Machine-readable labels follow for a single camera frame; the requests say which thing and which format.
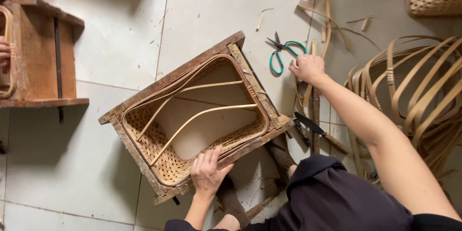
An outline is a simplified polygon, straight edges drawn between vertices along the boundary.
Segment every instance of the leg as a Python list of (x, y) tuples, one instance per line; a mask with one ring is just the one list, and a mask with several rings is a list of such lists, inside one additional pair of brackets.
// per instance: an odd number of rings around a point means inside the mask
[(279, 175), (282, 180), (287, 184), (289, 178), (292, 176), (293, 172), (297, 168), (297, 164), (294, 162), (292, 157), (289, 154), (289, 149), (287, 148), (286, 135), (281, 134), (269, 141), (265, 145), (266, 149), (269, 152), (269, 155), (273, 158), (274, 162), (279, 171)]
[(219, 226), (229, 231), (235, 231), (250, 224), (250, 219), (247, 217), (244, 208), (237, 199), (234, 184), (228, 176), (226, 176), (221, 183), (217, 191), (217, 198), (223, 206), (225, 216), (215, 228)]
[(240, 224), (237, 218), (235, 218), (233, 215), (226, 214), (223, 219), (214, 227), (214, 229), (236, 231), (240, 229)]

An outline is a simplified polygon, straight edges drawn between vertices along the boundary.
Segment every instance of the scissors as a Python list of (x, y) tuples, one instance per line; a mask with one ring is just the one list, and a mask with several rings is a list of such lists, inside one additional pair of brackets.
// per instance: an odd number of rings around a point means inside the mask
[[(306, 48), (303, 44), (297, 42), (297, 41), (287, 41), (285, 44), (281, 44), (281, 42), (279, 41), (279, 36), (278, 36), (278, 32), (276, 32), (274, 34), (274, 38), (275, 38), (275, 41), (269, 39), (267, 37), (268, 40), (270, 40), (275, 46), (276, 46), (276, 50), (271, 54), (271, 57), (269, 58), (269, 66), (271, 67), (271, 70), (275, 73), (275, 74), (278, 74), (280, 75), (282, 73), (282, 71), (284, 71), (284, 65), (282, 64), (282, 61), (281, 61), (281, 57), (279, 56), (279, 52), (284, 48), (286, 47), (287, 49), (289, 49), (289, 51), (291, 53), (293, 53), (295, 56), (298, 56), (298, 53), (296, 53), (292, 48), (290, 48), (290, 46), (288, 46), (287, 44), (297, 44), (299, 45), (302, 49), (303, 49), (303, 54), (306, 54)], [(279, 62), (279, 65), (281, 66), (281, 70), (280, 71), (276, 71), (273, 67), (273, 56), (274, 54), (276, 54), (276, 57), (278, 58), (278, 62)]]

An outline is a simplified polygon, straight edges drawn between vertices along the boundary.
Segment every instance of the tile floor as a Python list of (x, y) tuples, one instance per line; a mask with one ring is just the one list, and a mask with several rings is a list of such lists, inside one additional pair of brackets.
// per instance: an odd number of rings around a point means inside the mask
[[(238, 30), (246, 34), (244, 53), (277, 109), (290, 114), (293, 79), (287, 69), (279, 77), (271, 74), (268, 60), (274, 49), (265, 39), (277, 31), (282, 41), (310, 43), (320, 40), (324, 24), (320, 16), (315, 14), (312, 19), (311, 12), (296, 9), (299, 0), (49, 1), (85, 20), (85, 30), (75, 45), (75, 65), (78, 96), (90, 98), (90, 105), (66, 108), (63, 125), (59, 125), (55, 109), (0, 110), (0, 140), (8, 150), (7, 155), (0, 155), (0, 173), (4, 175), (0, 181), (0, 216), (10, 231), (151, 231), (162, 230), (168, 219), (184, 218), (192, 194), (179, 196), (180, 206), (168, 201), (154, 207), (153, 190), (136, 163), (113, 128), (100, 126), (97, 118)], [(372, 16), (364, 34), (381, 49), (403, 35), (446, 37), (460, 33), (456, 29), (461, 23), (454, 18), (410, 18), (405, 0), (329, 1), (332, 16), (350, 29), (359, 31), (360, 25), (346, 25), (347, 21)], [(304, 4), (323, 11), (323, 3)], [(259, 14), (265, 8), (274, 9), (264, 13), (257, 32)], [(352, 66), (377, 53), (364, 39), (347, 37), (352, 53), (345, 50), (334, 31), (326, 59), (326, 72), (340, 83)], [(286, 67), (294, 59), (289, 53), (282, 53), (282, 57)], [(320, 118), (326, 132), (349, 144), (344, 123), (323, 97)], [(289, 140), (289, 150), (297, 162), (309, 156), (297, 137)], [(338, 155), (323, 140), (321, 150), (338, 157), (356, 173), (351, 157)], [(451, 157), (451, 167), (461, 167), (454, 159), (457, 154)], [(244, 208), (250, 209), (275, 191), (273, 184), (260, 189), (266, 177), (275, 175), (277, 171), (263, 149), (237, 162), (231, 177)], [(455, 173), (443, 181), (456, 201), (462, 200), (457, 193), (461, 176)], [(211, 206), (205, 229), (222, 217), (217, 207)], [(462, 211), (461, 204), (456, 208)]]

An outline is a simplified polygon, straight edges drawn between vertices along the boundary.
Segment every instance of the black sleeve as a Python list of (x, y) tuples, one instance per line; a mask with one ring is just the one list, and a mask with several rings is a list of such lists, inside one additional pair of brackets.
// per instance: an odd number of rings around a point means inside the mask
[(462, 231), (462, 222), (435, 214), (414, 215), (412, 231)]
[[(210, 231), (228, 231), (225, 229), (209, 229)], [(172, 219), (165, 223), (164, 231), (199, 231), (193, 226), (184, 220)]]

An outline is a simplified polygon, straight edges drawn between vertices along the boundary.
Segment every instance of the black clothing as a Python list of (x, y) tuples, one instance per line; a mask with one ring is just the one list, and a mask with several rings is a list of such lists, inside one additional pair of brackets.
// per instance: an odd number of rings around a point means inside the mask
[[(243, 231), (462, 231), (462, 223), (448, 217), (413, 216), (392, 195), (348, 173), (334, 157), (316, 155), (302, 160), (286, 192), (289, 201), (275, 217)], [(186, 221), (170, 220), (165, 230), (195, 229)]]

